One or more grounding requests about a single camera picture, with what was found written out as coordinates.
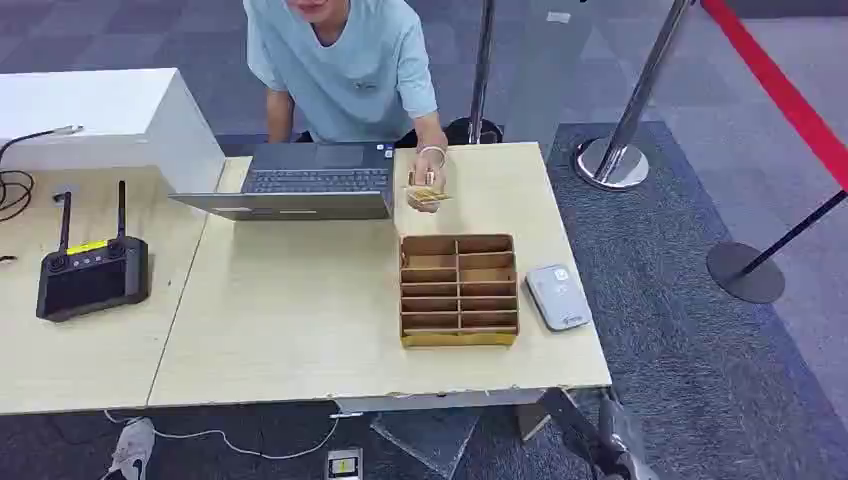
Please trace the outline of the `person's left hand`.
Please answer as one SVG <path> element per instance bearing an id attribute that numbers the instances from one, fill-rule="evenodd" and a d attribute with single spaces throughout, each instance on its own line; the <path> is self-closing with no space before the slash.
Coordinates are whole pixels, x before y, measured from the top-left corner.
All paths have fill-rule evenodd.
<path id="1" fill-rule="evenodd" d="M 423 147 L 412 163 L 406 187 L 407 203 L 419 212 L 435 213 L 445 193 L 447 151 L 445 147 Z"/>

